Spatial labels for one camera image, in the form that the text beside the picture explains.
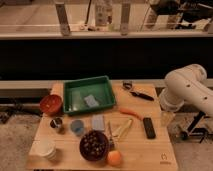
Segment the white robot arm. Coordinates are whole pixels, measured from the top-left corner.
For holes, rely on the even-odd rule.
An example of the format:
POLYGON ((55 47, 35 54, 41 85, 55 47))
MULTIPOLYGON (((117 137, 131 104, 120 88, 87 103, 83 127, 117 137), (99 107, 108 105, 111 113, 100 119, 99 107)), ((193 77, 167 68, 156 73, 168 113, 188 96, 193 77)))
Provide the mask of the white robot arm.
POLYGON ((207 72, 199 64, 190 64, 167 73, 165 88, 159 95, 162 109, 177 112, 185 102, 189 102, 213 117, 213 90, 203 84, 206 79, 207 72))

